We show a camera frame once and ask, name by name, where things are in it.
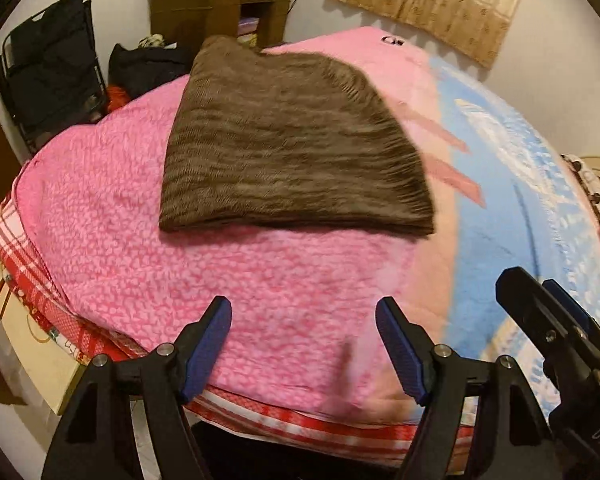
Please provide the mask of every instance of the floor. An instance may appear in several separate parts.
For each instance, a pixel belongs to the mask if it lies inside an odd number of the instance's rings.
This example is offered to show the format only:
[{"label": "floor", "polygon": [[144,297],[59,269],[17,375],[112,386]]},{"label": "floor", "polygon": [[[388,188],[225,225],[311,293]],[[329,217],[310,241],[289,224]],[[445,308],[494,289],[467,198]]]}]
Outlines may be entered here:
[{"label": "floor", "polygon": [[[14,393],[27,402],[26,406],[0,404],[0,447],[23,480],[40,480],[46,450],[60,417],[51,411],[20,366],[1,323],[0,369]],[[149,435],[144,403],[138,400],[131,405],[136,447],[144,478],[159,480],[160,472]],[[193,413],[186,411],[186,415],[191,424],[198,421]]]}]

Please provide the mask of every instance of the red and white checkered sheet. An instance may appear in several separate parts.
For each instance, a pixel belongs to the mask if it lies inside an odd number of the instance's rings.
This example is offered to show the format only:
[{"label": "red and white checkered sheet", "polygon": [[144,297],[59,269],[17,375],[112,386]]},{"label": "red and white checkered sheet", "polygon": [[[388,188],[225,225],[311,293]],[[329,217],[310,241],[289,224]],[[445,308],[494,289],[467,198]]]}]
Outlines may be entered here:
[{"label": "red and white checkered sheet", "polygon": [[[13,193],[0,206],[0,261],[12,292],[30,311],[36,311],[35,319],[44,330],[52,326],[64,336],[54,340],[79,362],[86,364],[99,353],[116,361],[146,354],[126,336],[71,313],[64,293],[51,280],[24,231]],[[388,466],[400,464],[417,429],[408,424],[344,424],[269,406],[212,386],[188,408],[202,420],[241,436]],[[466,463],[472,432],[473,428],[460,429],[451,470],[462,470]]]}]

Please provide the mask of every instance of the folded brown garment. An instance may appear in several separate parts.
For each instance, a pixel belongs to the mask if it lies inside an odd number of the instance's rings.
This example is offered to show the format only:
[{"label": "folded brown garment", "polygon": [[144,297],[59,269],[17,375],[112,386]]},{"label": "folded brown garment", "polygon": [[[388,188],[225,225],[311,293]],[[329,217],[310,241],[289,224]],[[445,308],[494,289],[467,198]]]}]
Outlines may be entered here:
[{"label": "folded brown garment", "polygon": [[418,152],[359,70],[205,41],[169,138],[160,228],[433,232]]}]

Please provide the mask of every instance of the black folding chair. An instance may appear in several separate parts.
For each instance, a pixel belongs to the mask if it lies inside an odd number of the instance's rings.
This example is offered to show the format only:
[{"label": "black folding chair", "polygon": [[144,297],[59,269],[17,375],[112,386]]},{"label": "black folding chair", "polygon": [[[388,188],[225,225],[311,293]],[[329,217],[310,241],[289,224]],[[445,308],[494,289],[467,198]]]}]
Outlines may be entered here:
[{"label": "black folding chair", "polygon": [[59,0],[11,31],[2,44],[0,95],[32,154],[69,126],[103,117],[109,98],[91,1]]}]

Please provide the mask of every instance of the blue blanket section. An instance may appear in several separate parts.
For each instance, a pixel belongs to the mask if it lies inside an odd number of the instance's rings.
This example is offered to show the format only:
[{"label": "blue blanket section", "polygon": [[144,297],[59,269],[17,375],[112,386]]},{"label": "blue blanket section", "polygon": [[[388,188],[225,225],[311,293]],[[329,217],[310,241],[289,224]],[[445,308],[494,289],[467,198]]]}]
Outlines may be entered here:
[{"label": "blue blanket section", "polygon": [[[514,266],[539,280],[553,278],[600,323],[598,234],[557,155],[519,113],[480,83],[441,59],[430,63],[443,126],[469,148],[453,154],[453,165],[480,185],[486,205],[456,194],[458,254],[445,342],[466,357],[489,354],[507,320],[494,284]],[[526,361],[521,366],[549,412],[556,399],[542,394],[548,380],[539,353],[530,354],[520,330],[507,341],[506,348],[493,350]]]}]

